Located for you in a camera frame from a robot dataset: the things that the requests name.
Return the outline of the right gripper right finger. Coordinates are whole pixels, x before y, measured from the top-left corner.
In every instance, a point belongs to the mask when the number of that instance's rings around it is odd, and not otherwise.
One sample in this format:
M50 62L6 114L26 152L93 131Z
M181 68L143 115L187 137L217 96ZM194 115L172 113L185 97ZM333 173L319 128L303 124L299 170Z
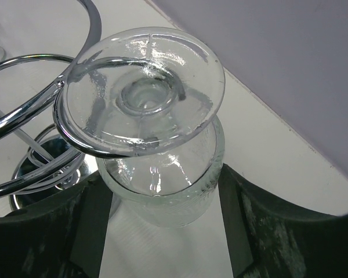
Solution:
M348 277L348 214L290 203L226 164L219 197L234 277Z

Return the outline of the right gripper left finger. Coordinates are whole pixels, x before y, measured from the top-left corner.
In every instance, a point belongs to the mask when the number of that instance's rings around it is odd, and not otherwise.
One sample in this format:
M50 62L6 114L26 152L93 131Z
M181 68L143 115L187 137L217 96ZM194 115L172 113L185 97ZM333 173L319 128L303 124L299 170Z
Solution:
M112 198L95 172L0 217L0 277L99 277Z

